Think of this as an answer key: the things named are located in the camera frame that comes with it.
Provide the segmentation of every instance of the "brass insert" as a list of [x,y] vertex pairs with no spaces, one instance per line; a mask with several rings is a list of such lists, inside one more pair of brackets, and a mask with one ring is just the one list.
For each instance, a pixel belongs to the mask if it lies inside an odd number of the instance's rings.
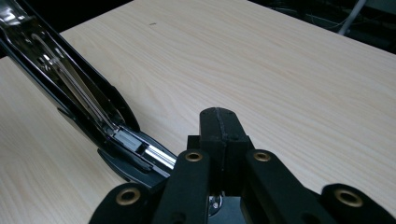
[[123,189],[117,195],[116,201],[119,205],[130,205],[140,198],[140,191],[136,188]]
[[202,154],[198,152],[190,152],[186,154],[186,160],[188,161],[200,161],[202,157]]
[[351,207],[361,207],[363,205],[363,200],[356,193],[346,190],[338,189],[334,192],[335,198],[341,203],[344,203]]
[[254,159],[258,161],[269,161],[271,160],[271,156],[265,152],[256,152],[254,153]]

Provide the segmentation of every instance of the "wooden table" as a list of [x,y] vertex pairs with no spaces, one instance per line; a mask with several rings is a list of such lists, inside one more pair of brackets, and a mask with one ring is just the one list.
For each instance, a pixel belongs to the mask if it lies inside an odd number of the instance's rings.
[[[224,107],[306,187],[396,215],[395,55],[242,0],[136,0],[62,35],[176,154]],[[0,73],[0,222],[87,223],[123,180],[9,58]]]

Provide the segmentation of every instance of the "light wood tabletop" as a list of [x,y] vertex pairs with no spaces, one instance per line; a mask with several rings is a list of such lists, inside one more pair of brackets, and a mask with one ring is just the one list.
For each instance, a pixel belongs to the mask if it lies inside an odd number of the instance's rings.
[[[135,0],[62,36],[174,153],[227,108],[307,188],[396,216],[395,55],[243,0]],[[87,223],[124,181],[8,57],[0,74],[0,223]]]

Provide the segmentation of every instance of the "screw hole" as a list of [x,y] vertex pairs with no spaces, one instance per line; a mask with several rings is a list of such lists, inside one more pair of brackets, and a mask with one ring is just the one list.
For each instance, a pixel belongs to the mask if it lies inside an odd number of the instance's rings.
[[306,224],[320,224],[320,220],[315,215],[310,213],[303,213],[301,215],[301,219]]
[[186,160],[188,161],[200,161],[202,159],[201,153],[190,152],[186,155]]
[[123,189],[120,191],[120,193],[117,195],[116,202],[119,205],[130,205],[140,198],[140,191],[139,189],[136,188],[130,188],[130,189]]
[[338,189],[334,192],[335,198],[341,203],[351,207],[361,207],[363,200],[357,194],[346,189]]
[[254,159],[258,161],[269,161],[271,160],[271,156],[265,152],[256,152],[254,153]]

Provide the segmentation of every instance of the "stapler arm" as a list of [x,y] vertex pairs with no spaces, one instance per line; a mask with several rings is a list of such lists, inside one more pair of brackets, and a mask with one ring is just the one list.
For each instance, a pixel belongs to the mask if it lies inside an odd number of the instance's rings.
[[0,46],[121,177],[155,190],[176,156],[140,130],[115,87],[26,2],[0,0]]

